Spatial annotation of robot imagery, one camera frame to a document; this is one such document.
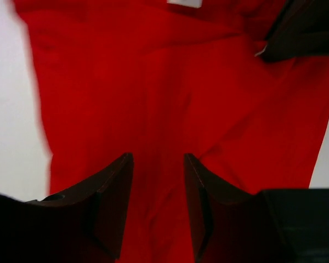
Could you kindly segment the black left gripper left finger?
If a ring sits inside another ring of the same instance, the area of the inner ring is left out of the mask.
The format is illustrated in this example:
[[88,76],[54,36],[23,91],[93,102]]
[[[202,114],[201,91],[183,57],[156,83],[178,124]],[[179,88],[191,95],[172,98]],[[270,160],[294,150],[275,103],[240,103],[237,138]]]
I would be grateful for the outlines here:
[[41,201],[0,194],[0,262],[117,261],[133,167],[133,156],[125,153]]

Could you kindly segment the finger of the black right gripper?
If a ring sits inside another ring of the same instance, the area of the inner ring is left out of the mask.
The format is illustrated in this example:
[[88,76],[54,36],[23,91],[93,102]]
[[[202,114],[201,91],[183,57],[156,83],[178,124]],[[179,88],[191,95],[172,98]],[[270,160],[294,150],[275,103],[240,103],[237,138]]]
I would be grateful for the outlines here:
[[286,1],[265,39],[270,40],[283,30],[329,34],[329,1]]
[[267,62],[303,56],[329,56],[329,31],[278,33],[267,41],[264,51],[260,54]]

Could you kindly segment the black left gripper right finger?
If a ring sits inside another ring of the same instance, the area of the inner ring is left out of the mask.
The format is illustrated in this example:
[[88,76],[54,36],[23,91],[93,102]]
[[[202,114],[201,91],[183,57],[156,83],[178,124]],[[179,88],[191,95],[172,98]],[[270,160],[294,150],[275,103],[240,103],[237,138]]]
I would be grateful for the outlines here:
[[329,262],[329,188],[249,194],[184,156],[196,262]]

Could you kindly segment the red t shirt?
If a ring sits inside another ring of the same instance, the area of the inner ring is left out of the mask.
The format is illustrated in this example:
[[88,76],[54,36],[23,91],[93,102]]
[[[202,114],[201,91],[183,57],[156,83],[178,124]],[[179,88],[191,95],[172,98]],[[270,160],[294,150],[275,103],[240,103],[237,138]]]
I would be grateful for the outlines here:
[[121,262],[193,262],[185,153],[249,193],[309,186],[329,56],[257,56],[283,1],[13,4],[31,43],[50,192],[134,156]]

